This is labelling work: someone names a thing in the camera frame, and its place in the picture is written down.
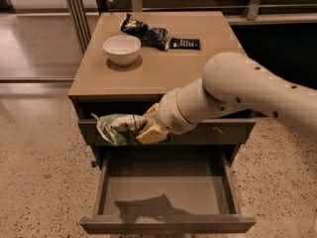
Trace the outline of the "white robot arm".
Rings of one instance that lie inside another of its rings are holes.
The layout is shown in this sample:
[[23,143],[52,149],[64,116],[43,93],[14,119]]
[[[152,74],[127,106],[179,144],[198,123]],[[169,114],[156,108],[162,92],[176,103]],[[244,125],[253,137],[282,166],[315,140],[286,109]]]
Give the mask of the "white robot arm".
[[317,90],[289,82],[237,53],[220,53],[204,66],[201,77],[163,96],[147,112],[151,122],[137,140],[163,141],[169,134],[193,130],[205,119],[245,109],[277,120],[317,143]]

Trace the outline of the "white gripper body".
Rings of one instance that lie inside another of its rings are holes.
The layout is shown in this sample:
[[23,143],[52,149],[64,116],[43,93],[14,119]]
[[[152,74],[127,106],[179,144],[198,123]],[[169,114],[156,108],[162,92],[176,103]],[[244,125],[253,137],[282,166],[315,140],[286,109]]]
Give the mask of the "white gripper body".
[[196,124],[187,121],[181,114],[176,97],[179,88],[165,94],[158,103],[156,119],[158,123],[173,135],[182,135],[196,128]]

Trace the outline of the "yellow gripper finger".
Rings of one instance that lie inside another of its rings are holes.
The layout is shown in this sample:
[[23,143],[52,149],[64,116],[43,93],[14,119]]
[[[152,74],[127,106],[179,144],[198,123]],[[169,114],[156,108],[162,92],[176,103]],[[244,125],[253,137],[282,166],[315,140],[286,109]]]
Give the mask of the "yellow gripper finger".
[[148,111],[144,114],[144,117],[148,120],[154,120],[157,116],[159,105],[155,103],[153,106],[151,106]]
[[137,136],[136,140],[141,144],[153,144],[164,141],[168,131],[158,122],[147,125]]

